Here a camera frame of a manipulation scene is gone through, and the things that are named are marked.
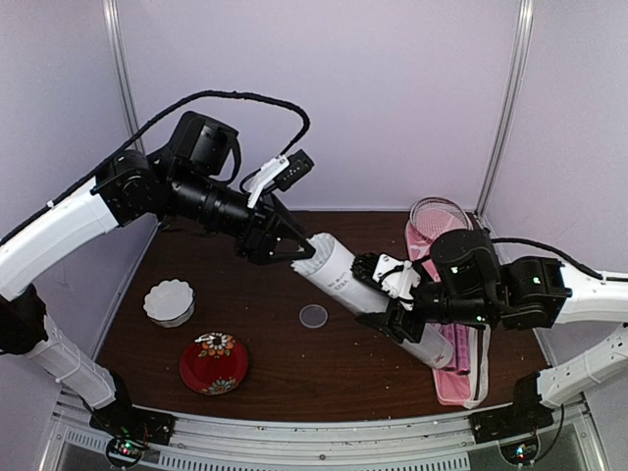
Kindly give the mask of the clear plastic tube lid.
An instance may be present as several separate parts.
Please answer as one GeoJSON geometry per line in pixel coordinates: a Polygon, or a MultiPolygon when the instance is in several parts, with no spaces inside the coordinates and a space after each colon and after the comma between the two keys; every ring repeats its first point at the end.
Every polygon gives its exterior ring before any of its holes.
{"type": "Polygon", "coordinates": [[[308,304],[301,308],[298,314],[299,322],[308,329],[319,329],[325,326],[329,319],[328,311],[321,305],[308,304]]]}

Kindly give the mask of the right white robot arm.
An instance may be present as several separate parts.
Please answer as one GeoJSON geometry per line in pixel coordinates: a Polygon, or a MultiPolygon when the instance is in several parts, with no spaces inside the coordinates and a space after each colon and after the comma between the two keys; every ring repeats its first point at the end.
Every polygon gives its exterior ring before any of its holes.
{"type": "Polygon", "coordinates": [[[597,272],[541,242],[548,256],[498,261],[497,239],[485,230],[440,235],[428,259],[439,274],[431,281],[422,260],[399,261],[381,253],[354,258],[353,277],[385,293],[385,311],[358,316],[360,324],[397,343],[420,342],[431,323],[507,330],[551,328],[572,322],[611,322],[613,335],[572,360],[517,383],[516,401],[503,411],[509,432],[525,432],[541,405],[557,408],[572,396],[613,377],[627,365],[627,277],[597,272]]]}

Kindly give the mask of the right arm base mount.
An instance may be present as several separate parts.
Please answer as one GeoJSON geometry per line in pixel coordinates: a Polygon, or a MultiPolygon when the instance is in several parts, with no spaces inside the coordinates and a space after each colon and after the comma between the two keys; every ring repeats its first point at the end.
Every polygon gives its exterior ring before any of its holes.
{"type": "Polygon", "coordinates": [[[543,456],[538,432],[553,424],[553,412],[541,404],[540,373],[518,380],[510,405],[472,413],[470,428],[477,445],[498,442],[501,457],[519,468],[533,466],[543,456]]]}

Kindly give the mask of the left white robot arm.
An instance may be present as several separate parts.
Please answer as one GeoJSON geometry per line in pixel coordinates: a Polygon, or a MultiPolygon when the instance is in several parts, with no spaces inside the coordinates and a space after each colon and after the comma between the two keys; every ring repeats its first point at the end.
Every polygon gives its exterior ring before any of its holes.
{"type": "Polygon", "coordinates": [[[309,173],[304,151],[282,151],[241,189],[221,178],[227,160],[241,161],[237,131],[184,113],[170,139],[143,154],[121,150],[58,201],[1,243],[1,350],[28,357],[73,390],[121,436],[141,425],[124,382],[86,357],[48,314],[35,281],[65,258],[115,230],[152,215],[180,217],[231,236],[239,257],[256,265],[314,254],[302,228],[279,199],[309,173]]]}

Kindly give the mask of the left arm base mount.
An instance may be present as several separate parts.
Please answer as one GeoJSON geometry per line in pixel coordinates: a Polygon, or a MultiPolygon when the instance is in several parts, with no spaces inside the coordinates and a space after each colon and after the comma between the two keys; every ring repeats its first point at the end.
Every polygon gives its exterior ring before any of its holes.
{"type": "Polygon", "coordinates": [[[129,470],[149,450],[150,445],[168,445],[176,425],[174,415],[134,406],[127,386],[116,372],[111,373],[115,386],[114,401],[94,409],[85,401],[90,414],[89,426],[106,432],[105,457],[115,470],[129,470]]]}

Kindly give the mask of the white shuttlecock tube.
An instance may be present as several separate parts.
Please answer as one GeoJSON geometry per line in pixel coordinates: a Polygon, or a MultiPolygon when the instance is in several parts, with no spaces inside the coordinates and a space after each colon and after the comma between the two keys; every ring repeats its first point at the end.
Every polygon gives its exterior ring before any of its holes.
{"type": "MultiPolygon", "coordinates": [[[[293,261],[295,273],[347,308],[355,316],[385,312],[391,300],[383,292],[358,282],[350,268],[355,255],[338,239],[319,233],[308,239],[315,253],[309,259],[293,261]]],[[[443,368],[452,359],[454,348],[437,329],[426,326],[420,342],[404,340],[399,347],[431,368],[443,368]]]]}

